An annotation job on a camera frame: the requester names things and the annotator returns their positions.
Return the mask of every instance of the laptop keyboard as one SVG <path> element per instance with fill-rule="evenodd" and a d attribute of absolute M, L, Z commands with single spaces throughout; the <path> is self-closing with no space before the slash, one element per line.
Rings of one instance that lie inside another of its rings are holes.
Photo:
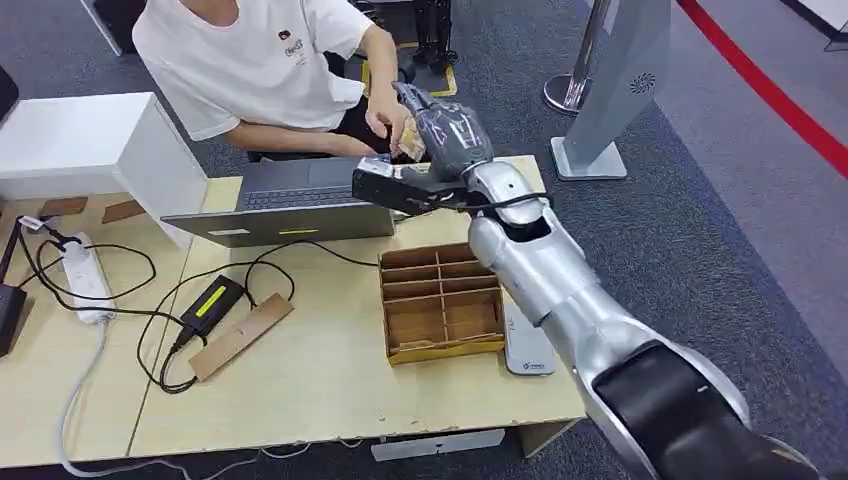
<path fill-rule="evenodd" d="M 248 193 L 244 199 L 244 209 L 313 207 L 358 201 L 351 195 L 350 187 L 310 188 L 307 190 Z"/>

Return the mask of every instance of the table leg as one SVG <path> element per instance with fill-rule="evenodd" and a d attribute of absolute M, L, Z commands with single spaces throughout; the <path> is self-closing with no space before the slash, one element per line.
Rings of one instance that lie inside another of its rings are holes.
<path fill-rule="evenodd" d="M 524 448 L 524 458 L 531 458 L 560 437 L 581 419 L 575 418 L 565 422 L 537 423 L 518 427 L 518 436 Z"/>

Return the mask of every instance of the gray laptop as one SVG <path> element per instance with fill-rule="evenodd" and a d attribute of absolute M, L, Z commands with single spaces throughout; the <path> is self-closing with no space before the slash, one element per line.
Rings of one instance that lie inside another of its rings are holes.
<path fill-rule="evenodd" d="M 360 157 L 259 162 L 247 166 L 233 212 L 162 217 L 227 247 L 394 234 L 391 212 L 351 195 Z"/>

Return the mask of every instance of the white t-shirt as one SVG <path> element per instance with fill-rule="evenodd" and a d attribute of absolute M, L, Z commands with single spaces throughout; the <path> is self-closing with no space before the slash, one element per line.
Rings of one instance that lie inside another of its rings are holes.
<path fill-rule="evenodd" d="M 220 135 L 240 120 L 338 127 L 363 85 L 330 73 L 322 52 L 350 58 L 372 22 L 347 0 L 238 5 L 238 19 L 216 27 L 180 0 L 148 0 L 133 29 L 144 64 L 191 138 Z"/>

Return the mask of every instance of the robotic arm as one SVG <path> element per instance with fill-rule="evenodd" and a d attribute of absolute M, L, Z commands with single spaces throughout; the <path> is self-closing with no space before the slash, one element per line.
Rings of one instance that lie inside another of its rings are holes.
<path fill-rule="evenodd" d="M 751 430 L 739 390 L 713 363 L 639 322 L 600 285 L 548 202 L 493 161 L 476 114 L 396 84 L 431 156 L 427 174 L 366 158 L 354 196 L 419 215 L 472 216 L 469 242 L 544 330 L 588 416 L 631 470 L 663 480 L 817 479 L 791 447 Z"/>

